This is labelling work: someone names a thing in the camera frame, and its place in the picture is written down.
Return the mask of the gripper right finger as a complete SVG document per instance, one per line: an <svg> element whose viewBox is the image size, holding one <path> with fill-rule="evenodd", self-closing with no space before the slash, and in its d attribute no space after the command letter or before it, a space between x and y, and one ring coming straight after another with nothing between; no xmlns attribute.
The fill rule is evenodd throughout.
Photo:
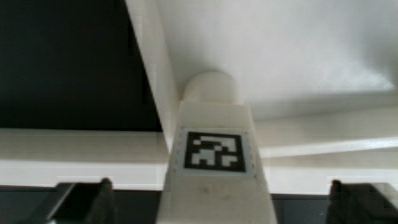
<svg viewBox="0 0 398 224"><path fill-rule="evenodd" d="M332 181L327 224L398 224L398 207L370 183Z"/></svg>

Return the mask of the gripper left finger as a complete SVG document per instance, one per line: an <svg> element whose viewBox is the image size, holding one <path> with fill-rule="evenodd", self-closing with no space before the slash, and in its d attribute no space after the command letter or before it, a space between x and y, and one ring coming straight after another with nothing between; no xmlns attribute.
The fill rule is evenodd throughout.
<svg viewBox="0 0 398 224"><path fill-rule="evenodd" d="M112 181L62 182L23 224L116 224Z"/></svg>

